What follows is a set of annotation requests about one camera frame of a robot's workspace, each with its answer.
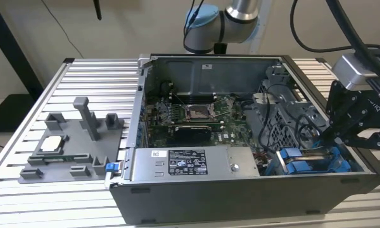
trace green circuit board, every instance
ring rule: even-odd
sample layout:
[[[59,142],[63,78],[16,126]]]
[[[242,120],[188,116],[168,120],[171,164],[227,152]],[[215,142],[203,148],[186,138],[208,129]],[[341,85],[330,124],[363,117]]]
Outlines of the green circuit board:
[[[230,95],[218,96],[211,104],[172,104],[159,100],[147,106],[150,146],[215,146],[255,147],[252,131],[242,112],[240,103]],[[211,128],[211,139],[191,144],[176,143],[178,126]]]

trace black stand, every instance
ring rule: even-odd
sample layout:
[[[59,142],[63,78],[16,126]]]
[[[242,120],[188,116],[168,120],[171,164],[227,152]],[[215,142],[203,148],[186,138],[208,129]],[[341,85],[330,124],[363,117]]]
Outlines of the black stand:
[[[44,89],[2,14],[0,49],[30,92],[28,95],[10,95],[0,104],[0,132],[12,132],[18,129]]]

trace aluminum extrusion table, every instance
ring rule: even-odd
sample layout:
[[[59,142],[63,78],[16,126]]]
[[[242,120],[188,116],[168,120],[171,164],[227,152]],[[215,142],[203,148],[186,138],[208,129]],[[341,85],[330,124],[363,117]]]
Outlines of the aluminum extrusion table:
[[[317,59],[294,59],[329,97],[335,75]],[[118,113],[126,119],[119,158],[126,155],[127,133],[138,87],[136,59],[76,59],[64,63],[43,96],[0,154],[0,228],[10,227],[134,227],[126,225],[104,181],[19,184],[20,171],[47,128],[50,112],[66,119],[80,118],[74,108],[76,96],[90,98],[99,118]],[[374,151],[380,160],[380,151]],[[354,195],[326,215],[243,221],[176,224],[167,228],[363,228],[380,227],[380,186],[367,195]]]

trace sticker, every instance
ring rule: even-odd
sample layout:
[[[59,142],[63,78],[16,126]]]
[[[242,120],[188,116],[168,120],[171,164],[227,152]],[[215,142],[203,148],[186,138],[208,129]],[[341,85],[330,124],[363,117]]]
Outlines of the sticker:
[[[206,175],[207,158],[206,150],[170,150],[171,175]]]
[[[152,151],[152,157],[166,157],[167,151]]]
[[[214,65],[212,64],[203,64],[202,65],[202,69],[203,70],[211,70],[214,68]]]

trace power supply label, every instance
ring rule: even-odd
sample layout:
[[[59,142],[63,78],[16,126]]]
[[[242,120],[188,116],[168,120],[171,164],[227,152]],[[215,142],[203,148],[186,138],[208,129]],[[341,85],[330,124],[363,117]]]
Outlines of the power supply label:
[[[208,174],[206,150],[171,150],[170,174],[171,175]]]

